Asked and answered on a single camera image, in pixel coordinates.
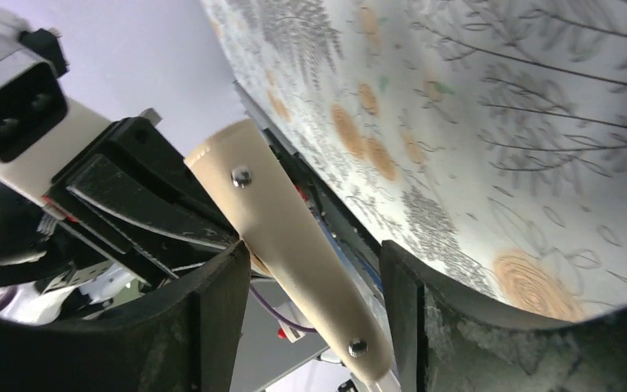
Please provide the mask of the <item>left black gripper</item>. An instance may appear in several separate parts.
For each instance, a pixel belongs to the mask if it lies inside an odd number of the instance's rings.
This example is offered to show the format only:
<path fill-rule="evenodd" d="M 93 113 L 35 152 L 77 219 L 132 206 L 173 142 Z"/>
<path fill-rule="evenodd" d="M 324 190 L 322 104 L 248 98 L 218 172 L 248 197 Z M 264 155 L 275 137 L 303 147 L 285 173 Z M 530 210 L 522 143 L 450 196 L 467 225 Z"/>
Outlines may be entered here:
<path fill-rule="evenodd" d="M 142 117 L 113 122 L 53 179 L 63 230 L 150 287 L 237 241 L 183 156 Z"/>

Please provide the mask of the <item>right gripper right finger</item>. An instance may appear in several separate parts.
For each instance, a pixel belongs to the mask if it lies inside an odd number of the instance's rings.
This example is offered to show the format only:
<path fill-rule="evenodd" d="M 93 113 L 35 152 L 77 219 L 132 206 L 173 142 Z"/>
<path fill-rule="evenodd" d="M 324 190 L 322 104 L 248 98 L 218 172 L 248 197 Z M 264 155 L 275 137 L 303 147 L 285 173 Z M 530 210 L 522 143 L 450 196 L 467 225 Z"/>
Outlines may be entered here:
<path fill-rule="evenodd" d="M 627 391 L 627 307 L 578 323 L 520 310 L 380 249 L 404 391 Z"/>

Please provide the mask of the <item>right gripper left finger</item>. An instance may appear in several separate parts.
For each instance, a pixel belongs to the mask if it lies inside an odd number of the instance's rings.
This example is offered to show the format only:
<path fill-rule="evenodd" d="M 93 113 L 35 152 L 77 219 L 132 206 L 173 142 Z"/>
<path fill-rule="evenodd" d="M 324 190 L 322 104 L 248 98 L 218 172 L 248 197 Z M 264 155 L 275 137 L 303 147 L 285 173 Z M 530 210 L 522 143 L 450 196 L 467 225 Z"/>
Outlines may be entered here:
<path fill-rule="evenodd" d="M 0 319 L 0 391 L 227 391 L 250 271 L 236 243 L 96 319 Z"/>

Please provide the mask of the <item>tan leather card holder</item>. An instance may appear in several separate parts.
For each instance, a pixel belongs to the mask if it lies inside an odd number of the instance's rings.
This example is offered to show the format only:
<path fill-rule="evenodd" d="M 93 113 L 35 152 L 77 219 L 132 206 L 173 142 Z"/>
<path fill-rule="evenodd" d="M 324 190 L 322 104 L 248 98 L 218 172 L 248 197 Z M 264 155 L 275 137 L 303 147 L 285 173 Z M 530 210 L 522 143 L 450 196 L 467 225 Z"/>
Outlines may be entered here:
<path fill-rule="evenodd" d="M 371 390 L 398 391 L 390 339 L 255 123 L 218 131 L 185 165 L 342 363 Z"/>

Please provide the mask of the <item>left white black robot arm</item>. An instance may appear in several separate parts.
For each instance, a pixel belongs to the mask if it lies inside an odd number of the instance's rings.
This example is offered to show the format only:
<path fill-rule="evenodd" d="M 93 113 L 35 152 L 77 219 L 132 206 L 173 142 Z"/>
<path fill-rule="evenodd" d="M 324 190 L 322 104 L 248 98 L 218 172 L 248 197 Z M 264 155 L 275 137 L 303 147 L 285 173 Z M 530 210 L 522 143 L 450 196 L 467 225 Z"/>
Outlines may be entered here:
<path fill-rule="evenodd" d="M 111 123 L 45 183 L 39 207 L 0 182 L 0 317 L 86 317 L 137 283 L 198 269 L 235 230 L 146 118 Z"/>

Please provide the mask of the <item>floral patterned table mat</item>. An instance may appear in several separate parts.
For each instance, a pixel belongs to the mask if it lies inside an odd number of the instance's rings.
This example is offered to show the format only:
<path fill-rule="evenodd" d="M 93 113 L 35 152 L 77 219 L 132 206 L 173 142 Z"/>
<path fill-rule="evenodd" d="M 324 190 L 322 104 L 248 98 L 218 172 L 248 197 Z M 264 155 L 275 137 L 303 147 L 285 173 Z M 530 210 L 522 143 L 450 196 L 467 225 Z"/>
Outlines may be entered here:
<path fill-rule="evenodd" d="M 577 321 L 627 305 L 627 1 L 206 1 L 378 241 Z"/>

